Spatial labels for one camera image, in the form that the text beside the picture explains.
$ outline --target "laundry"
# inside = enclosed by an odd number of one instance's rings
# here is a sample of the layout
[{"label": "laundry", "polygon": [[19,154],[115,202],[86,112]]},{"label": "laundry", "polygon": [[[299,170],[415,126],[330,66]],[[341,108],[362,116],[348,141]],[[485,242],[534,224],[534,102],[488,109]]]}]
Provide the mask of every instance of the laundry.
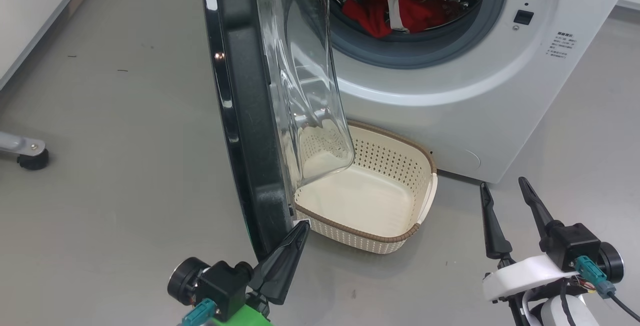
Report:
[{"label": "laundry", "polygon": [[342,12],[371,36],[382,38],[394,30],[418,33],[456,18],[458,2],[446,0],[346,0]]}]

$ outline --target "brown basket rim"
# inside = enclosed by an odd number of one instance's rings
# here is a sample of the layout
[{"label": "brown basket rim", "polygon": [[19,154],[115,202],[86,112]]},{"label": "brown basket rim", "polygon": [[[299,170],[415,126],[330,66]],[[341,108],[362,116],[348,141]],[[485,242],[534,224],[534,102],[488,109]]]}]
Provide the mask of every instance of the brown basket rim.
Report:
[{"label": "brown basket rim", "polygon": [[[352,127],[356,127],[356,128],[361,128],[363,130],[368,130],[371,132],[375,132],[377,134],[382,134],[382,136],[387,136],[390,138],[395,139],[396,141],[400,141],[402,143],[405,143],[413,148],[418,149],[425,157],[427,157],[427,160],[429,161],[429,165],[431,167],[431,172],[432,173],[437,173],[438,169],[436,168],[436,165],[434,163],[434,158],[432,157],[432,155],[430,154],[430,152],[423,146],[421,146],[420,144],[414,143],[414,141],[411,141],[410,139],[404,138],[398,134],[394,134],[393,132],[389,132],[388,130],[382,129],[380,127],[375,127],[375,126],[371,126],[368,125],[366,123],[362,123],[362,122],[358,122],[358,121],[352,121],[349,120],[348,124]],[[322,222],[322,223],[326,223],[327,225],[333,227],[333,228],[337,228],[340,231],[343,232],[348,232],[350,234],[359,236],[359,237],[363,237],[366,239],[370,239],[372,241],[377,241],[377,242],[384,242],[384,243],[394,243],[394,242],[400,242],[400,241],[404,241],[407,238],[411,237],[412,235],[414,235],[414,233],[416,233],[418,231],[418,229],[420,228],[420,224],[416,223],[413,225],[412,228],[409,229],[409,231],[405,232],[402,235],[396,236],[396,237],[382,237],[379,235],[374,235],[374,234],[370,234],[370,233],[366,233],[366,232],[362,232],[359,230],[356,230],[355,228],[350,228],[349,226],[345,226],[341,223],[335,222],[335,221],[331,221],[331,219],[328,219],[326,217],[320,216],[319,214],[316,214],[315,212],[311,212],[310,210],[302,207],[301,205],[299,205],[297,202],[294,201],[294,205],[295,205],[295,209],[299,210],[300,212],[302,212],[303,214],[306,214],[307,216],[310,216],[314,219],[317,219],[318,221]]]}]

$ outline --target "floor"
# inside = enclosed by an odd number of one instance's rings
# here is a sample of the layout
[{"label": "floor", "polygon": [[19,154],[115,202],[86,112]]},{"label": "floor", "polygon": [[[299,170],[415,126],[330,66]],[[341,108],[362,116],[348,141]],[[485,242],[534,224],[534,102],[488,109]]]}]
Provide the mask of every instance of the floor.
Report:
[{"label": "floor", "polygon": [[[174,267],[254,263],[231,179],[201,0],[86,0],[36,67],[0,94],[0,129],[39,137],[50,167],[0,159],[4,324],[176,324]],[[618,295],[640,310],[640,22],[616,9],[492,186],[514,258],[539,253],[517,177],[551,213],[624,255]],[[478,186],[442,177],[420,232],[387,256],[312,234],[279,326],[512,324],[482,297]],[[601,324],[631,325],[588,296]]]}]

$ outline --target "button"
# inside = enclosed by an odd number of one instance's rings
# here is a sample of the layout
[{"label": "button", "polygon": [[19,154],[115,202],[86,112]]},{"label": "button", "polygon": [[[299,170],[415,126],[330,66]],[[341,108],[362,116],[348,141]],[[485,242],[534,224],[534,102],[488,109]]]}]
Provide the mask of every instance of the button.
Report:
[{"label": "button", "polygon": [[531,23],[532,18],[533,12],[518,11],[518,14],[516,14],[516,18],[514,18],[513,22],[528,26]]}]

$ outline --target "perforated basket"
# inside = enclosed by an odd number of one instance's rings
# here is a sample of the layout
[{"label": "perforated basket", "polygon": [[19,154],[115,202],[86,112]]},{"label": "perforated basket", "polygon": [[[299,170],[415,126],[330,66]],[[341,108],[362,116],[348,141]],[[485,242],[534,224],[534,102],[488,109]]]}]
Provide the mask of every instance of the perforated basket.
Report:
[{"label": "perforated basket", "polygon": [[297,219],[349,246],[391,253],[414,235],[434,201],[438,176],[426,148],[381,128],[349,122],[355,160],[295,192]]}]

